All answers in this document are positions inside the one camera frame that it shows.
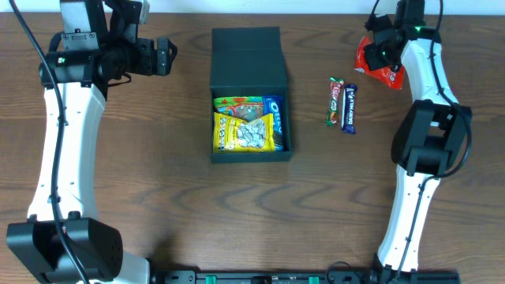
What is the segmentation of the black gift box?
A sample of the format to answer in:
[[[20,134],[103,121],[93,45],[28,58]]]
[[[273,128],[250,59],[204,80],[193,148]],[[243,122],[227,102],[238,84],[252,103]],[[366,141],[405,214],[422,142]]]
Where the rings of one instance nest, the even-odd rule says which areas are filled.
[[[214,28],[211,31],[211,98],[280,96],[283,138],[282,151],[212,151],[213,163],[287,162],[293,156],[288,76],[280,37],[279,27]]]

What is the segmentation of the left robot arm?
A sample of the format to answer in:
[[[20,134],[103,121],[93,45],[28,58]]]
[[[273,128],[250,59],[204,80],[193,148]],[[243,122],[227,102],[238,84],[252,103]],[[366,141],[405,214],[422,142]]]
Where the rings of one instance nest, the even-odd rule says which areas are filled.
[[[95,151],[108,90],[132,75],[170,73],[177,47],[143,39],[146,1],[67,0],[64,28],[39,52],[47,123],[36,193],[6,244],[41,283],[149,283],[148,260],[123,249],[118,230],[99,221]]]

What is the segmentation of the green Haribo worms bag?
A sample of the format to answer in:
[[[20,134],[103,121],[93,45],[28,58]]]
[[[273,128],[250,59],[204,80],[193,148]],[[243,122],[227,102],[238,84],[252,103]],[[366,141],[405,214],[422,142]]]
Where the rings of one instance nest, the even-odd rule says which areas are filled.
[[[245,121],[253,121],[264,115],[264,103],[260,96],[219,97],[213,103],[216,112]]]

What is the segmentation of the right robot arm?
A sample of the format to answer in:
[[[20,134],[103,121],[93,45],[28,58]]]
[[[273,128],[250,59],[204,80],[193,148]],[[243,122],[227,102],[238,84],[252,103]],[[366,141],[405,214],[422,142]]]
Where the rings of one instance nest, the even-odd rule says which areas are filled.
[[[387,232],[364,283],[458,283],[455,271],[418,270],[418,249],[429,205],[441,180],[468,159],[472,111],[451,91],[441,58],[440,28],[426,26],[423,0],[400,0],[394,19],[371,13],[364,48],[371,70],[405,70],[413,104],[396,132],[395,199]]]

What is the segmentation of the yellow sunflower seed bag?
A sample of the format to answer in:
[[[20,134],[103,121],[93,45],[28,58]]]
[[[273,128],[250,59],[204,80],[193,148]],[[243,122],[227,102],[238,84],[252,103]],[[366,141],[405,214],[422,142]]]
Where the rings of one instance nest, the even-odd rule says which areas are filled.
[[[273,115],[247,122],[214,113],[213,152],[269,152],[275,150]]]

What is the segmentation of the blue Oreo cookie pack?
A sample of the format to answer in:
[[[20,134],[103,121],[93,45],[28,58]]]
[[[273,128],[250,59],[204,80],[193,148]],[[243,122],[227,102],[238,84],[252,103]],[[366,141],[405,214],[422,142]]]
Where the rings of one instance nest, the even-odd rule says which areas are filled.
[[[282,130],[282,97],[278,95],[264,95],[262,97],[264,115],[273,115],[273,138],[275,151],[284,151]]]

